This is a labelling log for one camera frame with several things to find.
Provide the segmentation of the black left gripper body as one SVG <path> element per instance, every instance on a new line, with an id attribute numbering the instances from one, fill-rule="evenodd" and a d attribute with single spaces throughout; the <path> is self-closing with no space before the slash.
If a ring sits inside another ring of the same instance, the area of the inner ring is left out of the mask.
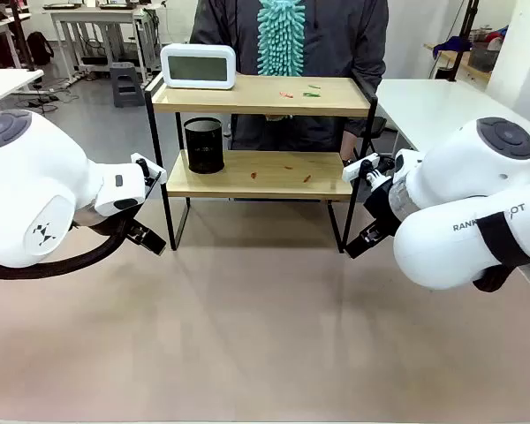
<path id="1" fill-rule="evenodd" d="M 132 216 L 115 215 L 115 224 L 114 236 L 117 239 L 142 239 L 142 224 Z"/>

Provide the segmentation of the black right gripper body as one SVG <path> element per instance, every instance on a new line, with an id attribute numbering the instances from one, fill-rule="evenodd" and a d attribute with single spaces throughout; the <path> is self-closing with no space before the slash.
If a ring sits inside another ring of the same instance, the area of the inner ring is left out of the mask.
<path id="1" fill-rule="evenodd" d="M 374 221 L 363 232 L 366 235 L 395 235 L 401 221 L 390 206 L 390 189 L 393 186 L 391 177 L 367 175 L 367 183 L 371 194 L 364 207 Z"/>

